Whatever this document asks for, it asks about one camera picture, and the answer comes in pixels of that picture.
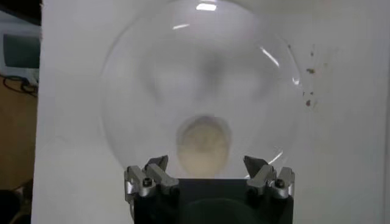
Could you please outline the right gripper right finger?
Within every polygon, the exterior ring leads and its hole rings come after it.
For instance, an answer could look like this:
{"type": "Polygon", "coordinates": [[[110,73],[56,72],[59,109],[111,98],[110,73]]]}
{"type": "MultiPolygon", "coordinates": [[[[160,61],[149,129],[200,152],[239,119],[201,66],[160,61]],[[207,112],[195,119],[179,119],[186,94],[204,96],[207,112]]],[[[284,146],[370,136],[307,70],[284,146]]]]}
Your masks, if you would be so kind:
{"type": "Polygon", "coordinates": [[[247,186],[255,190],[255,195],[269,194],[280,200],[294,197],[295,173],[291,168],[282,167],[277,173],[264,159],[244,156],[243,161],[250,176],[247,186]]]}

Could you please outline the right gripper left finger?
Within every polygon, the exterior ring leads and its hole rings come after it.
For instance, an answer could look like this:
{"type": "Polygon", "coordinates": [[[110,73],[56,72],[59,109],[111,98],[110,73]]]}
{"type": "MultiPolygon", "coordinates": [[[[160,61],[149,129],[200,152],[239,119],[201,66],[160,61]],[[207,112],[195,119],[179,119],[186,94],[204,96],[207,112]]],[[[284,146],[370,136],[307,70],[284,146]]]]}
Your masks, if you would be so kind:
{"type": "Polygon", "coordinates": [[[131,203],[136,197],[148,198],[158,192],[176,198],[180,194],[179,180],[170,177],[166,172],[168,156],[151,158],[141,169],[129,166],[124,171],[125,201],[131,203]]]}

